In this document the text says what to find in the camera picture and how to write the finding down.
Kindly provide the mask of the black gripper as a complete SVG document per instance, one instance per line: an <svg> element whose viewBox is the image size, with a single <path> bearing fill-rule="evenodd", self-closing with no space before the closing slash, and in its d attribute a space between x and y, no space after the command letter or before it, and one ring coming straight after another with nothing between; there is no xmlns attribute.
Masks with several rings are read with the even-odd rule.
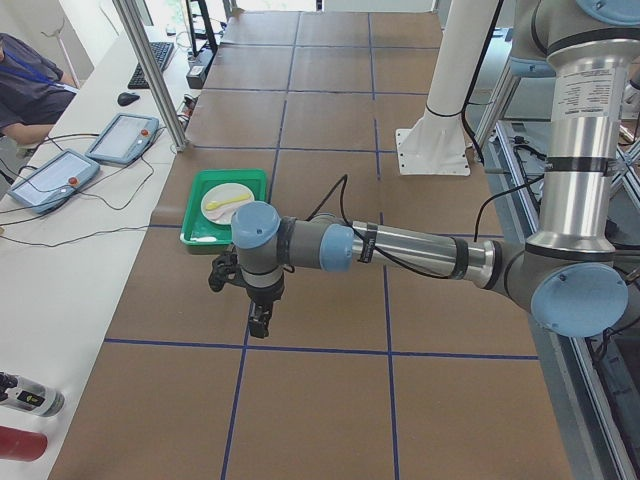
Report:
<svg viewBox="0 0 640 480"><path fill-rule="evenodd" d="M209 288L221 292L226 284L243 288L252 300L248 314L248 329L251 337L264 339L269 336L269 323L273 313L273 302L282 298L285 290L284 276L269 281L266 287L249 284L243 276L238 263L238 255L225 252L211 263L208 277Z"/></svg>

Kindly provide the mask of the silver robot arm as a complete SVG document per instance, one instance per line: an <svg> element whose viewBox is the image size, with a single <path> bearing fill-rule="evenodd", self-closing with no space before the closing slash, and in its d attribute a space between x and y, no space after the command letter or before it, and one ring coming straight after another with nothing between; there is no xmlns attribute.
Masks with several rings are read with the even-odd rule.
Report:
<svg viewBox="0 0 640 480"><path fill-rule="evenodd" d="M344 272L355 262L404 268L437 280L467 280L529 312L566 337L615 325L629 293L605 235L624 91L639 55L635 1L520 1L511 59L519 73L553 73L555 86L541 213L523 245L467 241L349 221L319 212L282 217L254 201L232 216L231 247L209 285L245 289L248 327L264 338L287 268Z"/></svg>

